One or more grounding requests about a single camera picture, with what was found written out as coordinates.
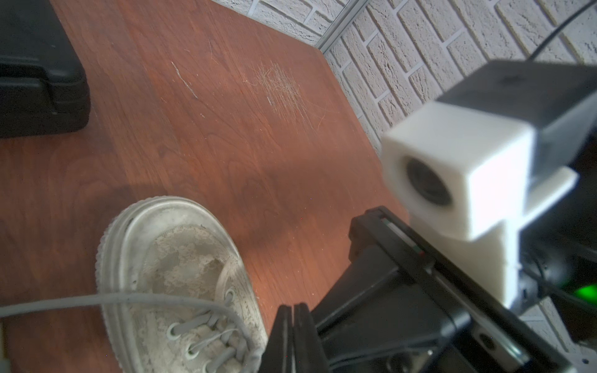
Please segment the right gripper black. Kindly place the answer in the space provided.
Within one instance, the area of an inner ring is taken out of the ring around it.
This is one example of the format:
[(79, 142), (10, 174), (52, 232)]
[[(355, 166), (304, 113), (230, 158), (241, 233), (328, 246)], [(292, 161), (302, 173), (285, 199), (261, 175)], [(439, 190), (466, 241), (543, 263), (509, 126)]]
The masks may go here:
[(573, 372), (575, 366), (385, 208), (355, 217), (350, 266), (311, 315), (331, 368)]

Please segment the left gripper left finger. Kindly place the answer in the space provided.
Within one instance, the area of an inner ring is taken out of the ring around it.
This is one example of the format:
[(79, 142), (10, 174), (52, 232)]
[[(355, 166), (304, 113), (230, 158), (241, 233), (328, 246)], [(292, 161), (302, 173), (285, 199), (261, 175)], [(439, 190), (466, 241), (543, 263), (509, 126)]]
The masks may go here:
[(292, 373), (293, 365), (294, 335), (292, 308), (282, 305), (278, 308), (258, 372)]

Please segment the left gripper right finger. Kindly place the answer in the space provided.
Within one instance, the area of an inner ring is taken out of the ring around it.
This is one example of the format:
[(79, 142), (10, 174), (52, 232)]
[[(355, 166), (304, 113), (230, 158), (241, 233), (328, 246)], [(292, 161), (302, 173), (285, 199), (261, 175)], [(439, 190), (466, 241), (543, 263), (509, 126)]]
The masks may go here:
[(294, 305), (295, 371), (331, 372), (317, 328), (306, 303)]

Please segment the beige sneaker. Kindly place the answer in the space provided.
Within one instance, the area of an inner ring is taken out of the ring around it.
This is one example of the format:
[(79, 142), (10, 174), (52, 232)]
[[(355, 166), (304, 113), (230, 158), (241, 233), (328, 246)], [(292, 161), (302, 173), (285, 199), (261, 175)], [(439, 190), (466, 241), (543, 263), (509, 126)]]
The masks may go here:
[(4, 306), (4, 317), (99, 306), (125, 372), (256, 372), (264, 321), (239, 251), (219, 220), (183, 197), (124, 209), (96, 255), (95, 295)]

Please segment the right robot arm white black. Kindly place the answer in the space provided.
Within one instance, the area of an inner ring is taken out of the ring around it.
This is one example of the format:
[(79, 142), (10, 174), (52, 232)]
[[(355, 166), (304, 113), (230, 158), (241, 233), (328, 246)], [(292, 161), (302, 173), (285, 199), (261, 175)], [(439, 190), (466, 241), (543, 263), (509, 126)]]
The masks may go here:
[(295, 317), (288, 356), (299, 372), (576, 372), (528, 326), (552, 301), (564, 330), (596, 345), (596, 139), (573, 162), (579, 185), (522, 233), (512, 309), (492, 300), (385, 207), (352, 219), (350, 266), (309, 315)]

